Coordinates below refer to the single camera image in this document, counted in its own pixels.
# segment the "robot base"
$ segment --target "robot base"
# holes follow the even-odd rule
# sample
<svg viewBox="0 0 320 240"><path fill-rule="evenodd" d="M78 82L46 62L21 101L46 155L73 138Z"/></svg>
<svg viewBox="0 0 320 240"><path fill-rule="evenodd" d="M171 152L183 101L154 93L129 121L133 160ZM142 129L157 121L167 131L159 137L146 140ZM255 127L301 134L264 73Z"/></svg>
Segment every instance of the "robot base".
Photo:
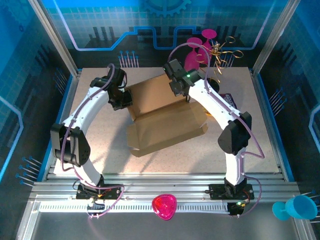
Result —
<svg viewBox="0 0 320 240"><path fill-rule="evenodd" d="M98 186L99 187L112 187L118 186L119 184L105 184L104 177L101 175ZM76 191L76 199L90 199L94 198L96 200L116 200L121 194L121 187L112 188L108 190L96 189L83 183L78 185Z"/></svg>
<svg viewBox="0 0 320 240"><path fill-rule="evenodd" d="M251 184L247 184L242 191L234 196L228 196L224 184L210 184L209 190L205 191L206 194L210 194L211 200L250 200L255 199L254 191Z"/></svg>

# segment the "gear logo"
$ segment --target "gear logo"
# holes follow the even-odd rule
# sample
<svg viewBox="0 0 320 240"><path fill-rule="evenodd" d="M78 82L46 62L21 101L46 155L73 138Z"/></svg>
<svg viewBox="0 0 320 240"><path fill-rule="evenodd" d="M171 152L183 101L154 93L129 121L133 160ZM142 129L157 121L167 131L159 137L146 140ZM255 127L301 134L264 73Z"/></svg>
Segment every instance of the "gear logo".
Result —
<svg viewBox="0 0 320 240"><path fill-rule="evenodd" d="M144 8L157 17L163 16L165 18L169 15L173 17L174 14L179 14L190 3L191 0L145 0Z"/></svg>

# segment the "blue plastic cup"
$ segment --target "blue plastic cup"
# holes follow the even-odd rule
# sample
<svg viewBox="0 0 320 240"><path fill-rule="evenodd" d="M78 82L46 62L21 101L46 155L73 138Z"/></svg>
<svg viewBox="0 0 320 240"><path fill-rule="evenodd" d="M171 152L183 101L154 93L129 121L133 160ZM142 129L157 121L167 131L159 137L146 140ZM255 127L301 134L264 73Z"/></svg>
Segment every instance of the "blue plastic cup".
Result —
<svg viewBox="0 0 320 240"><path fill-rule="evenodd" d="M318 214L315 202L308 196L299 195L290 198L286 203L277 201L272 206L273 214L280 220L290 217L296 219L314 219Z"/></svg>

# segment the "pink wine glass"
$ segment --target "pink wine glass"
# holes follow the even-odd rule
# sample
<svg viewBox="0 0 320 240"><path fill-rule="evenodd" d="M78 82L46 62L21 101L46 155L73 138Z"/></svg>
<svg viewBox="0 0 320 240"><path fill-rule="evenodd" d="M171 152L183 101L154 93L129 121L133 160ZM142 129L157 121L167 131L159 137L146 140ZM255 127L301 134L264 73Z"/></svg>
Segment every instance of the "pink wine glass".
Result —
<svg viewBox="0 0 320 240"><path fill-rule="evenodd" d="M212 49L212 45L210 44L210 40L214 39L217 36L217 32L213 29L205 29L201 32L201 35L203 37L206 38L205 43L203 44L203 46L206 48L206 51L209 53L210 55L210 60L211 60L211 54L210 54L210 50ZM198 59L201 62L201 64L208 64L208 57L206 55L206 52L200 48L198 51Z"/></svg>
<svg viewBox="0 0 320 240"><path fill-rule="evenodd" d="M190 37L187 41L187 43L193 43L193 44L202 44L202 41L200 38L198 37ZM200 63L199 63L199 58L197 57L197 52L196 52L196 48L198 48L198 46L193 45L193 44L188 44L189 47L192 48L192 51L188 53L188 55L185 58L184 61L184 69L189 72L191 69L195 69L198 70L200 67Z"/></svg>

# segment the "metal base plate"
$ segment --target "metal base plate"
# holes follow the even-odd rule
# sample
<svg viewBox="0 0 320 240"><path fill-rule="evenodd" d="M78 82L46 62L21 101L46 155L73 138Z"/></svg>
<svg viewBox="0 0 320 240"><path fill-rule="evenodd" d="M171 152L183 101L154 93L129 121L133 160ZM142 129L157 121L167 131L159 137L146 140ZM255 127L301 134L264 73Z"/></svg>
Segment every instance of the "metal base plate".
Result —
<svg viewBox="0 0 320 240"><path fill-rule="evenodd" d="M224 184L210 184L209 190L206 193L210 194L211 200L246 200L249 195L250 200L255 199L253 187L251 184L247 184L240 194L235 197L226 196L226 190Z"/></svg>

